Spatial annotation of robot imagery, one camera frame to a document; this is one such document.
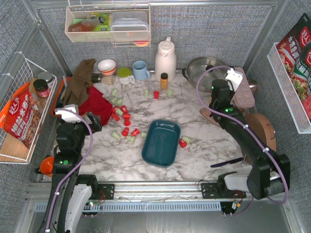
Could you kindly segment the teal storage basket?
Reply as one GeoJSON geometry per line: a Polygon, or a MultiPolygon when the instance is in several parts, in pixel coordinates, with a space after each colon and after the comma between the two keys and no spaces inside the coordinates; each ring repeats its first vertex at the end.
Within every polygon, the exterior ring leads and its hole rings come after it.
{"type": "Polygon", "coordinates": [[[143,160],[153,166],[167,168],[176,157],[181,129],[178,124],[157,119],[148,129],[141,156],[143,160]]]}

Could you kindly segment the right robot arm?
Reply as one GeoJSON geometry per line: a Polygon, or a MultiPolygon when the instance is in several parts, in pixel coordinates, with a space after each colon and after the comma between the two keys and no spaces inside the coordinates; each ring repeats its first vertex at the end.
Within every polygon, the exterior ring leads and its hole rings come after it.
{"type": "Polygon", "coordinates": [[[212,81],[211,114],[222,129],[229,133],[251,157],[252,169],[246,178],[248,192],[257,200],[267,198],[285,204],[289,198],[290,159],[265,145],[246,125],[241,111],[230,104],[233,90],[228,81],[212,81]]]}

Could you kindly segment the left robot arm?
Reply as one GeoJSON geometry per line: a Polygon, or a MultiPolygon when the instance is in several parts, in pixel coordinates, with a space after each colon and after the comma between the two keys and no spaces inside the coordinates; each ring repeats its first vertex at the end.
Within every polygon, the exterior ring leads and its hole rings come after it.
{"type": "Polygon", "coordinates": [[[55,110],[63,123],[56,129],[60,150],[54,156],[52,187],[46,212],[38,230],[40,233],[73,233],[86,201],[98,191],[94,175],[80,175],[85,161],[82,148],[85,137],[102,130],[101,119],[91,112],[83,116],[67,108],[55,110]]]}

